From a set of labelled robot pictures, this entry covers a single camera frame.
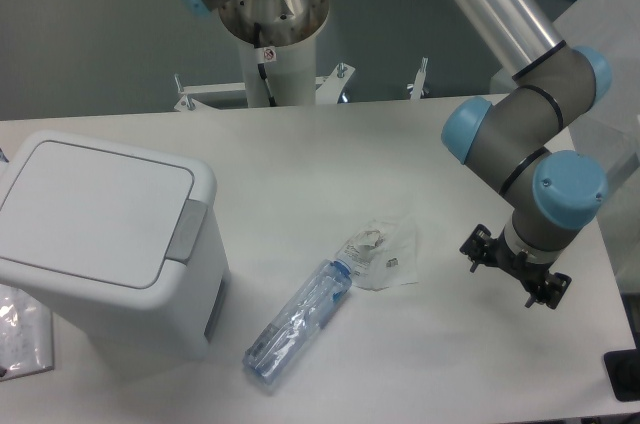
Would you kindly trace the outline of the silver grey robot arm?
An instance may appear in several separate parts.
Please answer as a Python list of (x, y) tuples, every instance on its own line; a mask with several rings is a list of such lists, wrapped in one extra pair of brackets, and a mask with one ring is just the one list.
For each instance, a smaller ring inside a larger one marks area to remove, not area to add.
[[(532, 0), (455, 1), (516, 85), (498, 103), (464, 101), (442, 129), (449, 152), (513, 209), (498, 237), (477, 226), (461, 252), (517, 279), (531, 303), (555, 308), (571, 280), (551, 267), (596, 215), (608, 181), (595, 160), (547, 143), (603, 97), (611, 69), (597, 51), (569, 46)], [(303, 48), (325, 24), (328, 0), (183, 2), (197, 15), (217, 13), (241, 45), (250, 106), (318, 102), (316, 59)]]

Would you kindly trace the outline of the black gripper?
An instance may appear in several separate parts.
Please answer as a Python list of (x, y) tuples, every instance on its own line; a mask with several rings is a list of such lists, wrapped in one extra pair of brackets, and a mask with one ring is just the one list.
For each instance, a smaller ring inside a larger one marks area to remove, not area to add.
[(520, 281), (529, 298), (526, 308), (533, 304), (556, 309), (571, 284), (571, 277), (562, 273), (549, 273), (553, 261), (534, 263), (528, 260), (524, 251), (513, 253), (504, 235), (492, 238), (491, 232), (483, 224), (478, 224), (459, 249), (471, 262), (470, 271), (475, 272), (480, 265), (502, 270)]

